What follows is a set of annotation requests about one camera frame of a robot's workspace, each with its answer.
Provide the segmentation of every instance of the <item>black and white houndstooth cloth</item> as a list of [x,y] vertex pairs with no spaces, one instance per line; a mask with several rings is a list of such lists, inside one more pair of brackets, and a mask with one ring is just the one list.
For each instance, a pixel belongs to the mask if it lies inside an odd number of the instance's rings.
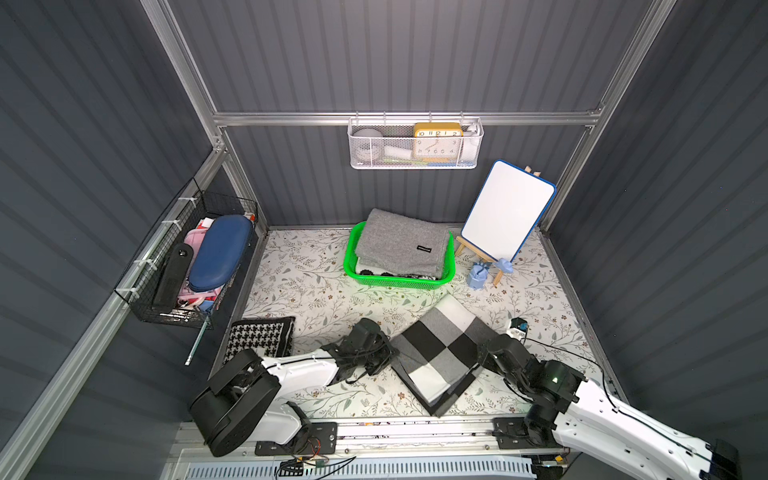
[[224,363],[239,351],[255,348],[260,356],[290,356],[295,316],[242,319],[232,322]]

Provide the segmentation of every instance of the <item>metal rail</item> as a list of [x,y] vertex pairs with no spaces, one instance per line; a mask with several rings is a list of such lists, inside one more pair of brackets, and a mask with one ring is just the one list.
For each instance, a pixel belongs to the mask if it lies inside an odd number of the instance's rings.
[[484,125],[595,125],[600,114],[594,111],[555,112],[217,112],[214,122],[219,127],[244,125],[284,127],[328,127],[346,126],[352,117],[380,118],[386,116],[393,121],[423,121],[430,117],[434,121],[455,120],[463,117],[480,117]]
[[576,151],[565,166],[561,180],[558,182],[558,194],[554,197],[552,205],[541,219],[542,230],[549,231],[552,226],[552,222],[563,206],[565,198],[571,192],[571,188],[576,183],[581,170],[584,169],[584,165],[592,155],[600,137],[605,132],[608,123],[616,112],[621,99],[627,92],[629,84],[640,68],[646,53],[650,50],[650,46],[654,43],[676,2],[677,0],[654,0],[650,7],[648,7],[641,26],[632,39],[630,47],[621,59],[621,63],[605,91],[601,101],[602,109],[598,122],[584,138],[584,141],[579,143]]
[[[561,454],[565,448],[522,448],[499,450],[493,436],[493,418],[525,417],[510,415],[461,415],[435,417],[377,417],[328,419],[337,422],[336,454],[330,458],[391,458],[391,457],[446,457],[452,455],[547,455]],[[209,463],[212,468],[221,462],[252,462],[256,457],[256,442],[246,440],[240,447],[224,457],[214,457],[205,446],[203,436],[192,422],[180,425],[176,441],[161,480],[186,478],[192,463]]]
[[571,283],[571,279],[568,278],[568,274],[565,272],[560,257],[558,257],[557,250],[554,249],[554,245],[551,240],[549,240],[549,237],[542,233],[540,233],[540,237],[544,252],[546,252],[547,257],[549,257],[549,260],[552,262],[554,274],[560,281],[560,285],[563,287],[563,293],[565,293],[568,303],[571,304],[571,308],[574,310],[576,321],[581,327],[581,331],[584,333],[584,338],[587,340],[589,350],[594,356],[594,361],[605,371],[605,378],[607,381],[606,386],[609,391],[611,389],[615,390],[616,395],[622,402],[629,403],[627,395],[624,393],[624,389],[621,388],[616,373],[614,372],[613,367],[611,367],[611,363],[608,362],[608,357],[605,355],[605,350],[603,350],[603,346],[600,344],[598,335],[594,332],[594,328],[592,328],[592,323],[589,321],[587,312],[581,305],[581,300],[579,300],[578,295],[576,294],[576,289],[574,288],[573,283]]

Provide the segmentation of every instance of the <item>leaf pattern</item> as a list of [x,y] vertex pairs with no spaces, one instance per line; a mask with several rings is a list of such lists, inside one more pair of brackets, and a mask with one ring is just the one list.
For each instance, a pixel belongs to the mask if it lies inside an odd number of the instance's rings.
[[[509,319],[520,316],[528,321],[531,339],[594,358],[541,246],[538,229],[515,258],[514,273],[504,275],[497,287],[489,280],[483,290],[466,284],[467,273],[477,261],[468,249],[456,259],[454,280],[438,290],[360,285],[344,273],[348,239],[348,230],[271,231],[244,316],[295,316],[293,352],[305,353],[346,335],[364,316],[379,323],[388,335],[397,335],[451,293],[497,332],[504,332]],[[558,359],[599,377],[599,370],[583,359],[530,341],[526,346],[539,359]],[[290,399],[310,418],[426,415],[391,368],[351,385],[342,382],[301,390]],[[446,415],[504,414],[528,408],[501,377],[482,370]]]

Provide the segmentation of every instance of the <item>whiteboard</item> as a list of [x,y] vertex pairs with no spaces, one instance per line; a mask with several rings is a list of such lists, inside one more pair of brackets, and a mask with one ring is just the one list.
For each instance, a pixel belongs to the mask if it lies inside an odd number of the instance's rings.
[[512,260],[555,191],[546,180],[497,160],[469,212],[462,237],[495,260]]

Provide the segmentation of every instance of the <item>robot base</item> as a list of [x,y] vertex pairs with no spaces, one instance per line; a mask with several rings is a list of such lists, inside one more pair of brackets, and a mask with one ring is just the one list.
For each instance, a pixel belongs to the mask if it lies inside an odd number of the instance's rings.
[[[275,442],[257,442],[256,456],[266,457],[275,455],[312,456],[313,454],[332,455],[336,453],[336,439],[338,436],[339,424],[336,422],[311,422],[308,425],[309,436],[314,437],[307,441],[307,433],[302,429],[286,445],[278,445]],[[320,450],[317,452],[317,439]]]

